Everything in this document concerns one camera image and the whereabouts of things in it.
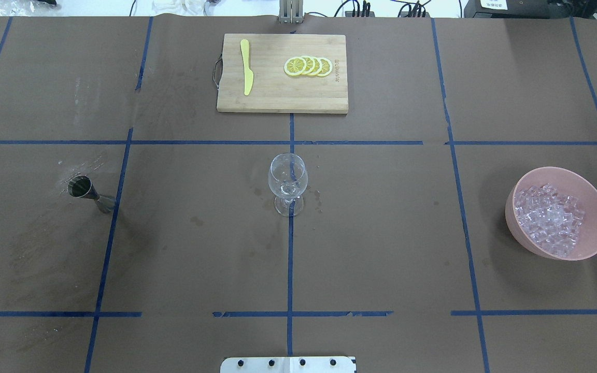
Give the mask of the back lemon slice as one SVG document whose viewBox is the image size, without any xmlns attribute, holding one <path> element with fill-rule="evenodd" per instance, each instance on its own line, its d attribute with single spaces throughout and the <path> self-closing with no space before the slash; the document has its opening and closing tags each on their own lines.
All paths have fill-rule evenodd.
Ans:
<svg viewBox="0 0 597 373">
<path fill-rule="evenodd" d="M 333 63 L 332 61 L 330 61 L 329 59 L 325 58 L 325 57 L 319 57 L 317 58 L 318 62 L 319 62 L 319 66 L 320 66 L 320 70 L 317 73 L 318 77 L 326 77 L 328 76 L 333 68 Z"/>
</svg>

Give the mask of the clear wine glass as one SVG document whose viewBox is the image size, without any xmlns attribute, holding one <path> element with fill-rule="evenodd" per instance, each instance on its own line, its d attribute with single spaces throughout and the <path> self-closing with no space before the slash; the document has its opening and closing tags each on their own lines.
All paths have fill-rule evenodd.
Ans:
<svg viewBox="0 0 597 373">
<path fill-rule="evenodd" d="M 304 208 L 302 198 L 308 186 L 305 161 L 296 153 L 276 155 L 268 168 L 268 187 L 274 194 L 275 210 L 284 217 L 295 217 Z"/>
</svg>

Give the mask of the yellow plastic knife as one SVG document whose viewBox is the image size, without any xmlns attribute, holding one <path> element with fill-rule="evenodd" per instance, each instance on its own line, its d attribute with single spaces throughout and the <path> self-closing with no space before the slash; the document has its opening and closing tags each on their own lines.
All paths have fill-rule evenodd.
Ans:
<svg viewBox="0 0 597 373">
<path fill-rule="evenodd" d="M 244 95 L 251 93 L 254 84 L 254 72 L 250 66 L 250 42 L 247 39 L 240 40 L 240 52 L 243 62 L 244 73 Z"/>
</svg>

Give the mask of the aluminium frame post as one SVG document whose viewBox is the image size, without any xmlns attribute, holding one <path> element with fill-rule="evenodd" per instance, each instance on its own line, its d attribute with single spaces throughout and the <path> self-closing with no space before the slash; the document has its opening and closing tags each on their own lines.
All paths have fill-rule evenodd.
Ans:
<svg viewBox="0 0 597 373">
<path fill-rule="evenodd" d="M 279 23 L 300 24 L 303 23 L 305 12 L 303 11 L 303 0 L 280 0 L 279 1 Z"/>
</svg>

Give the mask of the pink bowl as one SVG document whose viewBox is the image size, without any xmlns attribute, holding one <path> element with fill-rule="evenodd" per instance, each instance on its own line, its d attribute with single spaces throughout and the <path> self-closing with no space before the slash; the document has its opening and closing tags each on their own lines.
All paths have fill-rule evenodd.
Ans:
<svg viewBox="0 0 597 373">
<path fill-rule="evenodd" d="M 580 241 L 574 251 L 567 257 L 557 257 L 541 250 L 526 234 L 514 213 L 513 202 L 521 189 L 533 185 L 543 186 L 547 183 L 554 184 L 561 193 L 578 198 L 583 210 L 586 212 L 580 231 Z M 541 167 L 526 173 L 514 186 L 505 203 L 505 221 L 512 236 L 529 252 L 553 260 L 579 261 L 593 257 L 597 254 L 597 189 L 580 175 L 558 167 Z"/>
</svg>

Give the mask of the bamboo cutting board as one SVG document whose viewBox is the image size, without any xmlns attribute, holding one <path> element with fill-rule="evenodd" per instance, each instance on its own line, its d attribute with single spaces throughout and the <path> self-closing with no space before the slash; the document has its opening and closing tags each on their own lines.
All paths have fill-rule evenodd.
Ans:
<svg viewBox="0 0 597 373">
<path fill-rule="evenodd" d="M 242 39 L 250 42 L 255 76 L 249 95 L 244 95 Z M 332 71 L 326 77 L 288 76 L 285 62 L 299 56 L 325 57 L 332 61 Z M 222 64 L 219 112 L 344 115 L 350 109 L 344 35 L 229 33 L 223 37 Z"/>
</svg>

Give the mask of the clear ice cubes pile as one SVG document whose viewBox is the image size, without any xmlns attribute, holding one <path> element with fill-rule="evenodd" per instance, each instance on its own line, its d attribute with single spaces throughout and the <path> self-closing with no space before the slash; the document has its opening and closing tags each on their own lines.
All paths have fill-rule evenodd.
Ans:
<svg viewBox="0 0 597 373">
<path fill-rule="evenodd" d="M 522 230 L 541 250 L 557 257 L 574 251 L 586 216 L 578 198 L 547 183 L 521 189 L 513 206 Z"/>
</svg>

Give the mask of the steel cocktail jigger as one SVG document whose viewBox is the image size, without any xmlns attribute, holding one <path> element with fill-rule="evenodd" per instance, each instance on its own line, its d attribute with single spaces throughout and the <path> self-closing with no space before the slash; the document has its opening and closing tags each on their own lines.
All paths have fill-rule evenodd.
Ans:
<svg viewBox="0 0 597 373">
<path fill-rule="evenodd" d="M 112 213 L 116 207 L 116 199 L 106 194 L 100 194 L 93 186 L 92 180 L 84 175 L 69 179 L 68 192 L 70 196 L 92 200 L 98 210 L 104 214 Z"/>
</svg>

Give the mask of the metal base plate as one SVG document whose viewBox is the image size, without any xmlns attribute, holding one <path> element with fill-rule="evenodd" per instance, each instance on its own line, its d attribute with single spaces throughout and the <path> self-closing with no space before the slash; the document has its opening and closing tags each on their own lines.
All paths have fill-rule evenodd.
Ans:
<svg viewBox="0 0 597 373">
<path fill-rule="evenodd" d="M 356 372 L 349 356 L 267 356 L 226 358 L 220 372 Z"/>
</svg>

